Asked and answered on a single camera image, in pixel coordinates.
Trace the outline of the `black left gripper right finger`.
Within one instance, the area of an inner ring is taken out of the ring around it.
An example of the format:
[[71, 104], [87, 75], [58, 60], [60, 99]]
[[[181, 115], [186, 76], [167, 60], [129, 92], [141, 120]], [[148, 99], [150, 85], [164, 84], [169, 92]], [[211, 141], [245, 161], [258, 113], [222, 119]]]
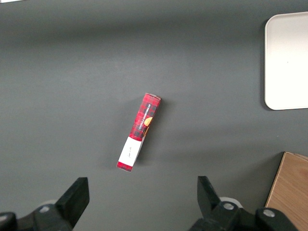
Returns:
[[261, 207], [254, 214], [232, 202], [222, 201], [206, 176], [197, 178], [197, 201], [202, 213], [191, 231], [296, 231], [281, 211]]

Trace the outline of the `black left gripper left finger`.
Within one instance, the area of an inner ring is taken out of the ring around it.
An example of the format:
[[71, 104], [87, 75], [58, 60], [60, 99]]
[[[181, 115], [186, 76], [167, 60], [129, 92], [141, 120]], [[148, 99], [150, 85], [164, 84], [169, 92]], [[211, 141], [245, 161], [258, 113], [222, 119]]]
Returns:
[[17, 220], [18, 231], [71, 231], [90, 201], [87, 177], [78, 178], [54, 203], [45, 203]]

